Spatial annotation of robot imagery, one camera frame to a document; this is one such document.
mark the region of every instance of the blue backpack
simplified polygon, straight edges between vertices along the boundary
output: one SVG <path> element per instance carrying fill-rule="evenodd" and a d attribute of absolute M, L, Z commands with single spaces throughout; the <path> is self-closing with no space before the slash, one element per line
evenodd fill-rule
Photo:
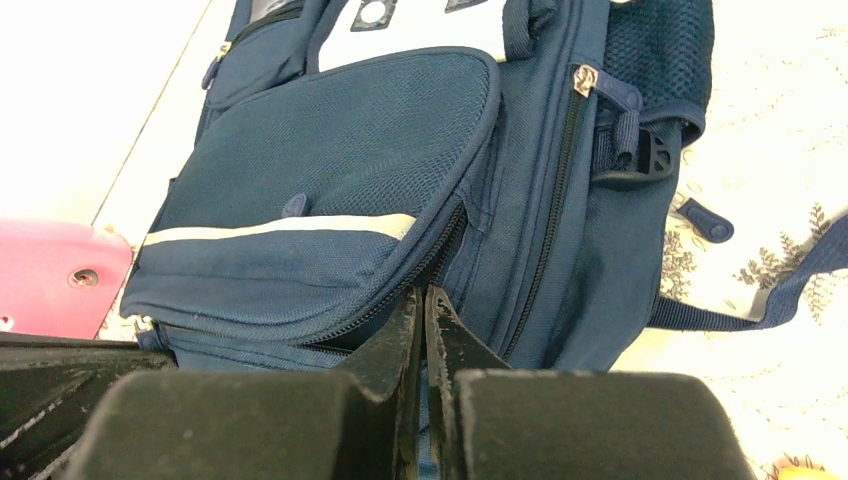
<path fill-rule="evenodd" d="M 258 3 L 122 300 L 182 369 L 333 367 L 436 284 L 511 366 L 606 370 L 649 324 L 783 323 L 846 266 L 843 220 L 759 324 L 659 297 L 710 0 Z"/>

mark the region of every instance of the open zipper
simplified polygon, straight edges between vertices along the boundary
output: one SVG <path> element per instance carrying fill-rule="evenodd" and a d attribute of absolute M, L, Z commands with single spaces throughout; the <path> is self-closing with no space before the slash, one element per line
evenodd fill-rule
<path fill-rule="evenodd" d="M 221 65 L 221 61 L 224 60 L 224 57 L 227 56 L 228 53 L 230 53 L 230 50 L 235 48 L 239 43 L 243 42 L 250 36 L 250 34 L 272 23 L 299 18 L 300 14 L 303 12 L 304 4 L 305 0 L 293 0 L 286 3 L 280 8 L 244 27 L 232 41 L 222 43 L 218 50 L 218 54 L 215 55 L 215 59 L 212 60 L 212 63 L 209 64 L 209 68 L 206 70 L 206 74 L 203 75 L 203 81 L 200 86 L 204 90 L 209 90 L 212 87 L 212 82 L 218 75 L 218 68 Z"/>
<path fill-rule="evenodd" d="M 454 244 L 462 238 L 462 234 L 465 231 L 465 227 L 468 224 L 468 216 L 465 212 L 465 207 L 460 204 L 456 207 L 451 214 L 450 220 L 448 220 L 448 224 L 445 226 L 442 233 L 439 235 L 439 238 L 436 239 L 436 242 L 424 255 L 424 258 L 412 269 L 412 271 L 407 274 L 403 280 L 401 280 L 385 297 L 383 297 L 374 307 L 372 307 L 368 312 L 365 313 L 362 317 L 358 318 L 356 321 L 344 326 L 343 328 L 333 331 L 332 333 L 328 333 L 319 337 L 316 340 L 313 340 L 309 344 L 300 344 L 300 345 L 289 345 L 291 347 L 303 348 L 306 350 L 312 350 L 322 353 L 329 353 L 333 355 L 341 355 L 346 356 L 351 352 L 339 348 L 326 347 L 323 345 L 317 345 L 321 342 L 326 342 L 328 340 L 332 340 L 336 337 L 340 337 L 348 332 L 355 330 L 356 328 L 364 325 L 369 320 L 374 318 L 378 313 L 380 313 L 384 308 L 391 305 L 392 301 L 394 301 L 398 295 L 403 293 L 407 288 L 409 288 L 416 280 L 421 279 L 424 275 L 427 275 L 427 279 L 430 283 L 435 281 L 441 271 L 444 269 L 444 266 L 447 262 L 447 257 L 450 252 L 453 250 Z M 169 329 L 180 330 L 185 332 L 194 332 L 202 335 L 216 337 L 216 338 L 231 338 L 227 335 L 222 335 L 220 333 L 208 332 L 205 330 L 200 330 L 196 328 L 187 328 L 180 327 L 175 325 L 169 325 L 163 322 L 157 322 L 155 319 L 150 317 L 139 317 L 139 322 L 145 321 L 144 325 L 142 323 L 136 323 L 136 331 L 138 335 L 143 334 L 145 331 L 156 330 L 156 332 L 160 336 L 164 336 L 166 338 L 162 339 L 163 343 L 167 345 L 169 342 L 166 335 L 161 335 L 163 332 L 155 328 L 156 323 L 160 325 L 166 326 Z"/>
<path fill-rule="evenodd" d="M 550 259 L 551 249 L 556 239 L 557 230 L 559 230 L 560 217 L 565 206 L 569 165 L 571 164 L 571 158 L 577 150 L 577 133 L 582 124 L 581 120 L 584 116 L 586 101 L 589 99 L 592 89 L 597 85 L 598 71 L 588 65 L 580 65 L 574 71 L 573 80 L 574 92 L 571 93 L 571 98 L 568 101 L 565 132 L 563 133 L 562 147 L 560 148 L 559 161 L 557 163 L 551 210 L 548 213 L 548 222 L 545 225 L 545 234 L 542 238 L 542 252 L 539 262 L 536 264 L 536 271 L 533 273 L 533 281 L 530 283 L 530 290 L 527 292 L 527 301 L 524 303 L 524 309 L 521 311 L 521 316 L 518 317 L 518 323 L 515 326 L 512 337 L 503 351 L 502 358 L 504 360 L 508 359 L 515 350 L 518 339 L 521 337 L 521 331 L 524 330 L 527 319 L 530 317 L 530 311 L 533 309 L 536 295 L 539 293 L 542 276 L 545 274 L 545 268 Z"/>

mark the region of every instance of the backpack strap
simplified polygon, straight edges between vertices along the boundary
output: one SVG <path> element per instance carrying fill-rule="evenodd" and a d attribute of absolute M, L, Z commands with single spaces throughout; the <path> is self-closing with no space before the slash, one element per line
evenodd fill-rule
<path fill-rule="evenodd" d="M 810 277 L 842 268 L 848 268 L 848 215 L 837 220 L 804 257 L 798 269 L 769 293 L 765 315 L 759 322 L 710 312 L 660 297 L 648 327 L 723 332 L 777 327 L 795 316 L 801 292 Z"/>

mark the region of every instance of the buckle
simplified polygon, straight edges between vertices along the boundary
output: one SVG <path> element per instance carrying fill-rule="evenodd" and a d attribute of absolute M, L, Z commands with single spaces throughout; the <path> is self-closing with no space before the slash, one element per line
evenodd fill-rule
<path fill-rule="evenodd" d="M 592 185 L 616 191 L 636 190 L 665 180 L 674 173 L 671 151 L 650 130 L 639 129 L 638 158 L 627 162 L 624 170 L 607 170 L 592 176 Z"/>

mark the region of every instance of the pink object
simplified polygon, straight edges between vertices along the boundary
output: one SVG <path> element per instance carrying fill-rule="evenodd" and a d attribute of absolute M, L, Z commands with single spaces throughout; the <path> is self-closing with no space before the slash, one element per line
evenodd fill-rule
<path fill-rule="evenodd" d="M 0 219 L 0 331 L 94 338 L 131 264 L 115 233 Z"/>

